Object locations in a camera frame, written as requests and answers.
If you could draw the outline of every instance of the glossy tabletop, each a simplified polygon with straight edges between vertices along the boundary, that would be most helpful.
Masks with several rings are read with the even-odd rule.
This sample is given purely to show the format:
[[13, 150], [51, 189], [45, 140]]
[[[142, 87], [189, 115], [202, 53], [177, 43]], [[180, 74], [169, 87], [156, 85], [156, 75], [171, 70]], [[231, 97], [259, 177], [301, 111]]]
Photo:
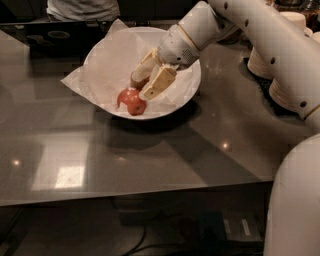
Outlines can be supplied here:
[[210, 44], [189, 103], [130, 121], [60, 82], [79, 58], [31, 58], [0, 31], [0, 205], [272, 181], [311, 132], [273, 114], [249, 56], [243, 42]]

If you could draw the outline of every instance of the white bowl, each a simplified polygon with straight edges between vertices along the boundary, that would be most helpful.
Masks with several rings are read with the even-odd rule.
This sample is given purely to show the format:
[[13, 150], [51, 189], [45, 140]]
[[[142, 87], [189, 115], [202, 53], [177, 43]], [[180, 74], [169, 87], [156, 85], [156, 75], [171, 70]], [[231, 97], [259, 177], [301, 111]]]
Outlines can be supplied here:
[[158, 46], [165, 33], [152, 27], [126, 28], [100, 41], [85, 61], [91, 101], [115, 116], [135, 120], [159, 118], [184, 106], [200, 85], [199, 60], [187, 70], [178, 71], [176, 81], [161, 95], [147, 102], [143, 115], [132, 116], [117, 108], [117, 96], [129, 86], [131, 72], [151, 48]]

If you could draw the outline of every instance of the white cylinder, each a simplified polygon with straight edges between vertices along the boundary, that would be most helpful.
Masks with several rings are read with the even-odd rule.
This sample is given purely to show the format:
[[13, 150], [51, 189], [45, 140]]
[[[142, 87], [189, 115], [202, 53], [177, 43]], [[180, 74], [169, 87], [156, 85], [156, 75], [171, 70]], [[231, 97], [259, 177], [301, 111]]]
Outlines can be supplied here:
[[218, 21], [204, 1], [198, 2], [187, 15], [178, 23], [192, 42], [201, 50], [220, 29]]

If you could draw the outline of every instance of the person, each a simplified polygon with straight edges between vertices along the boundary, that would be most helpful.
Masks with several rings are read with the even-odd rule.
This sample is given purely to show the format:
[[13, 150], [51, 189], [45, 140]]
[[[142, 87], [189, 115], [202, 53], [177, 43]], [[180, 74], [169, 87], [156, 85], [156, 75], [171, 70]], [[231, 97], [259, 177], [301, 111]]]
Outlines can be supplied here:
[[114, 21], [120, 15], [117, 0], [48, 0], [52, 21]]

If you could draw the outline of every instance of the floor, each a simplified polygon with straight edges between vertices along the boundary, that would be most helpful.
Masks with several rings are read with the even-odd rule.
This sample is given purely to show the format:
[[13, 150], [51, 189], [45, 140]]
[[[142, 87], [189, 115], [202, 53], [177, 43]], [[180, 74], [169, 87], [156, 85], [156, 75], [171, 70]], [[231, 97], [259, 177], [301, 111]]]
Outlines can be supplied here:
[[211, 255], [217, 240], [261, 244], [271, 186], [2, 207], [0, 256], [189, 255], [199, 248]]

